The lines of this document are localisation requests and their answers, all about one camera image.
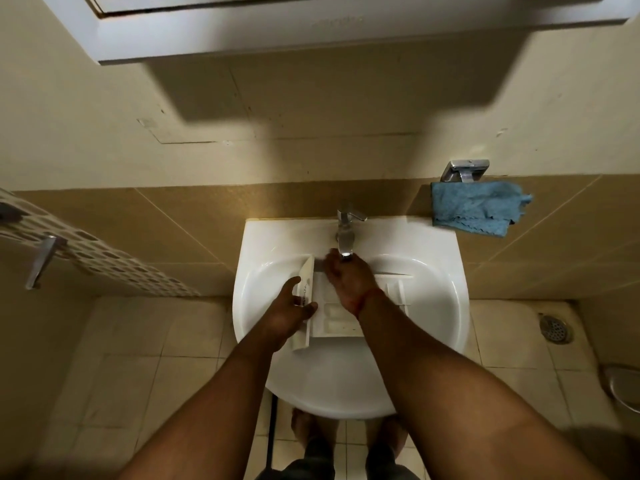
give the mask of chrome faucet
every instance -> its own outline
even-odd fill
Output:
[[[355,234],[351,227],[352,217],[362,222],[367,220],[366,215],[352,208],[350,203],[342,204],[338,208],[338,233],[335,235],[335,240],[338,241],[338,251],[343,261],[351,259],[353,254]]]

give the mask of floor drain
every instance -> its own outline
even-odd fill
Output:
[[[568,344],[573,338],[569,325],[551,315],[540,314],[540,332],[552,344]]]

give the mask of blue cloth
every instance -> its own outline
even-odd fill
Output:
[[[476,234],[504,237],[510,224],[532,201],[519,185],[509,182],[435,182],[431,184],[433,225]]]

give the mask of sink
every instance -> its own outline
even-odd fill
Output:
[[[354,252],[376,274],[411,277],[404,281],[411,320],[462,352],[469,300],[456,234],[417,217],[369,219],[353,227]],[[330,313],[327,307],[335,306],[335,291],[321,266],[324,255],[336,247],[336,229],[334,219],[246,222],[232,309],[238,341],[309,256],[316,257],[313,300],[320,305],[312,326],[321,314]],[[395,412],[373,355],[358,336],[311,337],[309,347],[300,350],[286,344],[273,355],[267,388],[304,411],[328,418],[370,419]]]

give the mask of towel holder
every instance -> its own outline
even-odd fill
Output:
[[[471,184],[480,180],[487,168],[489,160],[452,160],[444,169],[440,181]]]

